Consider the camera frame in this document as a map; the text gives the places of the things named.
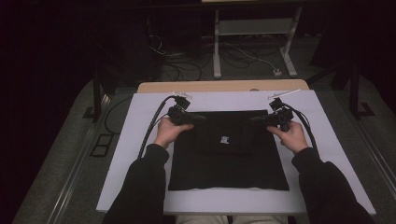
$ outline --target gray carpet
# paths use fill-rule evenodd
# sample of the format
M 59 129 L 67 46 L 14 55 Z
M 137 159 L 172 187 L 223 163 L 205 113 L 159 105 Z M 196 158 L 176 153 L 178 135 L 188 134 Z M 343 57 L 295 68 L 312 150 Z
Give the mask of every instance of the gray carpet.
M 260 45 L 262 51 L 256 53 L 257 55 L 270 53 L 263 57 L 283 70 L 282 77 L 274 77 L 272 67 L 266 63 L 253 62 L 253 60 L 233 61 L 228 58 L 228 63 L 224 62 L 224 59 L 221 61 L 223 79 L 289 78 L 285 66 L 279 58 L 280 54 L 274 51 L 278 43 L 268 41 L 268 45 Z M 293 47 L 290 49 L 290 56 L 299 74 L 298 78 L 307 79 L 321 71 L 320 68 L 309 65 L 317 43 L 317 37 L 303 37 L 294 40 Z M 246 47 L 245 50 L 253 52 L 255 48 L 257 46 L 253 46 L 252 49 Z M 220 53 L 232 49 L 223 48 L 222 50 L 223 52 Z M 181 56 L 167 59 L 167 61 L 172 65 L 181 67 L 181 69 L 170 65 L 164 66 L 162 81 L 175 80 L 176 78 L 193 80 L 199 76 L 201 76 L 201 80 L 213 80 L 213 63 L 210 53 L 204 54 L 200 59 L 189 59 Z M 202 67 L 202 74 L 197 66 L 189 63 Z M 375 215 L 376 223 L 392 223 L 396 219 L 394 213 L 396 211 L 396 201 L 377 171 L 370 156 L 369 148 L 356 128 L 356 121 L 347 110 L 348 90 L 333 91 L 329 87 L 331 79 L 332 76 L 325 77 L 311 88 L 316 90 L 347 157 L 375 207 L 377 212 L 377 215 Z M 133 93 L 134 90 L 120 90 L 109 96 L 110 99 L 104 104 L 104 113 L 99 122 L 92 124 L 91 119 L 83 118 L 86 108 L 92 106 L 92 84 L 87 84 L 71 108 L 69 117 L 54 143 L 46 163 L 16 216 L 15 223 L 44 223 L 47 220 L 49 220 L 49 223 L 101 222 L 104 214 L 97 212 L 95 207 L 106 179 L 107 169 L 111 163 L 118 135 L 114 134 L 108 154 L 105 157 L 90 157 L 89 154 L 99 134 L 109 133 L 105 127 L 105 117 L 114 106 L 107 118 L 108 129 L 115 133 L 120 132 L 130 100 L 119 105 L 118 103 L 132 97 Z M 396 157 L 393 150 L 396 148 L 394 140 L 394 136 L 396 136 L 394 130 L 395 116 L 382 102 L 373 85 L 364 78 L 361 79 L 361 101 L 367 102 L 376 116 L 362 118 L 360 124 L 366 127 L 389 166 L 395 171 Z M 70 190 L 64 190 L 64 186 L 70 187 Z M 64 203 L 64 206 L 57 206 L 61 209 L 55 209 L 54 215 L 51 216 L 60 195 L 63 196 L 61 202 Z M 309 223 L 305 216 L 297 217 L 297 220 L 298 223 Z

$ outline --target person's left hand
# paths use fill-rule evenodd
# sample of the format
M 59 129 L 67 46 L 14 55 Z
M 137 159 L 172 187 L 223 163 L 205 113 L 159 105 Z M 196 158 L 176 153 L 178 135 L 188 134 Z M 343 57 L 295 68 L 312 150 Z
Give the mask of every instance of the person's left hand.
M 180 133 L 190 130 L 193 127 L 193 124 L 183 124 L 177 126 L 173 124 L 169 118 L 163 118 L 158 124 L 158 132 L 157 137 L 154 140 L 154 144 L 157 144 L 163 148 L 168 148 L 169 144 L 174 142 Z

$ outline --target black bag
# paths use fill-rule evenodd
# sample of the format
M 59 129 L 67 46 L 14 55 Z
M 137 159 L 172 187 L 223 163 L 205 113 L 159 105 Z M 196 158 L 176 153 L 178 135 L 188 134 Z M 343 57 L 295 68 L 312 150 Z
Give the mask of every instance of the black bag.
M 274 136 L 264 126 L 248 122 L 267 115 L 266 110 L 196 114 L 207 120 L 178 136 L 169 190 L 289 190 Z

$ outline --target electrical outlet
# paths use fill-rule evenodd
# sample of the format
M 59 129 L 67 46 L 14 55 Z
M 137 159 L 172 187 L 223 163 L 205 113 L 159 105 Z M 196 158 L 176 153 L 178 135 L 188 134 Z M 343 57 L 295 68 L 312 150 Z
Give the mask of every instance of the electrical outlet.
M 273 70 L 273 74 L 274 74 L 274 76 L 276 76 L 276 77 L 280 77 L 280 76 L 282 76 L 282 71 L 280 71 L 280 69 L 277 68 L 277 69 L 274 69 L 274 70 Z

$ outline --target khaki pants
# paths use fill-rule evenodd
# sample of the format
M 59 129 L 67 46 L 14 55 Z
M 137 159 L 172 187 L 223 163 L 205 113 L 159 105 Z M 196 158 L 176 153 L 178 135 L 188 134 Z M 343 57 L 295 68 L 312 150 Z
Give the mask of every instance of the khaki pants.
M 229 223 L 226 216 L 177 216 L 176 224 L 229 224 Z M 288 224 L 288 217 L 233 216 L 232 224 Z

